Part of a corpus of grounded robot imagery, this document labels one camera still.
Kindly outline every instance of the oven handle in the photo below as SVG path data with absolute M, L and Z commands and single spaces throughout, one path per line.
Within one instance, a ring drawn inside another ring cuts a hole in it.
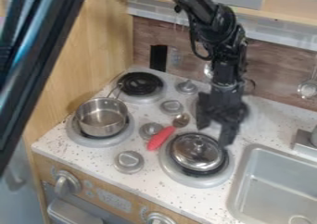
M 47 214 L 51 219 L 60 224 L 104 224 L 101 218 L 93 216 L 59 198 L 54 199 L 48 206 Z

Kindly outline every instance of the backsplash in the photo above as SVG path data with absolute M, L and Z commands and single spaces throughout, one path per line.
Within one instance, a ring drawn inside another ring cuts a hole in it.
M 303 100 L 297 87 L 312 73 L 316 53 L 295 47 L 249 40 L 247 77 L 257 83 L 254 94 L 292 106 L 317 111 L 317 99 Z M 173 46 L 181 55 L 178 66 L 169 73 L 198 81 L 206 81 L 205 61 L 191 51 L 188 28 L 153 19 L 133 18 L 134 64 L 149 66 L 150 45 Z
M 175 14 L 173 8 L 173 3 L 158 0 L 129 0 L 128 12 L 138 17 L 188 26 L 185 13 Z M 317 27 L 243 15 L 237 17 L 248 38 L 317 51 Z

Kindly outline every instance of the red object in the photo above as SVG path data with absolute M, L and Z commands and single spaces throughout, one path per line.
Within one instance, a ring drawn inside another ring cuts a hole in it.
M 169 126 L 154 135 L 147 144 L 147 150 L 153 151 L 161 147 L 164 142 L 175 132 L 175 127 Z

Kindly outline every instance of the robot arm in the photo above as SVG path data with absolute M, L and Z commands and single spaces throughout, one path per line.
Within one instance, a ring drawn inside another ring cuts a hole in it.
M 210 94 L 199 94 L 197 127 L 201 130 L 216 121 L 222 125 L 219 144 L 231 144 L 247 115 L 247 107 L 242 102 L 243 74 L 247 67 L 246 33 L 228 6 L 211 0 L 173 1 L 187 13 L 194 54 L 211 61 L 212 88 Z M 204 45 L 207 56 L 197 52 L 196 42 Z

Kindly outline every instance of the stove top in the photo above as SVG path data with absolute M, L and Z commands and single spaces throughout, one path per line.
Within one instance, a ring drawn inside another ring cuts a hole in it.
M 123 102 L 134 104 L 150 104 L 164 98 L 165 81 L 148 72 L 129 72 L 116 82 L 114 94 Z

